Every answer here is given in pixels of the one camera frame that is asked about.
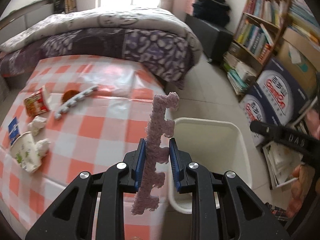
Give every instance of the purple fuzzy object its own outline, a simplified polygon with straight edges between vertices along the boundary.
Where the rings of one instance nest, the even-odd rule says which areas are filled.
[[[164,172],[156,172],[156,163],[168,163],[169,148],[161,148],[161,136],[170,138],[174,132],[174,120],[165,120],[164,114],[167,108],[176,110],[179,104],[177,93],[169,95],[155,95],[153,108],[150,114],[151,120],[146,128],[146,160],[142,174],[142,181],[136,198],[133,202],[131,214],[142,215],[146,209],[154,211],[159,206],[159,198],[150,196],[153,187],[160,188],[164,185]]]

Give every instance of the tiled floor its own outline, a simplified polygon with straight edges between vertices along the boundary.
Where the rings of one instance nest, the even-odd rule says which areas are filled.
[[[269,202],[286,209],[290,197],[290,187],[269,189],[264,156],[253,144],[246,118],[238,106],[238,101],[224,71],[207,63],[206,57],[202,56],[199,64],[188,72],[185,89],[178,90],[173,85],[168,85],[166,92],[169,91],[177,92],[180,97],[179,108],[172,113],[174,118],[192,117],[228,121],[239,127],[249,155],[253,191],[264,203]],[[179,221],[180,224],[183,221],[183,224],[186,225],[185,228],[188,228],[191,215],[177,214],[171,207],[168,208],[162,239],[176,239],[177,231],[181,231],[185,235],[185,228],[174,227],[172,221]],[[189,235],[179,239],[189,239]]]

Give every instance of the trash can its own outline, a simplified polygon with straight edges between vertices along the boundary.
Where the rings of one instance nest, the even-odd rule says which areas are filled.
[[[175,120],[174,138],[178,149],[188,152],[192,161],[209,171],[234,171],[251,188],[252,175],[241,131],[231,122],[181,117]],[[169,202],[178,212],[192,213],[192,195],[179,194],[169,166]],[[219,208],[215,193],[216,207]]]

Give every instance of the paper cup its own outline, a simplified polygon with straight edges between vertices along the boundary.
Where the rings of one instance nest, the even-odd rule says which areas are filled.
[[[36,171],[41,165],[41,158],[31,132],[26,132],[15,140],[10,154],[21,168],[29,173]]]

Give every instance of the silver screw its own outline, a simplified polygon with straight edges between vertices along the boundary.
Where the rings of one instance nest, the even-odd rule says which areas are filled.
[[[189,167],[190,167],[191,169],[196,169],[196,168],[199,167],[199,164],[198,164],[198,163],[189,163]]]
[[[87,177],[89,177],[89,172],[84,171],[80,173],[80,178],[81,179],[86,179]]]
[[[233,179],[236,176],[236,174],[233,171],[228,171],[227,172],[227,177]]]
[[[127,164],[125,164],[125,163],[118,163],[118,164],[117,164],[117,168],[118,168],[119,170],[123,170],[126,166],[127,166]]]

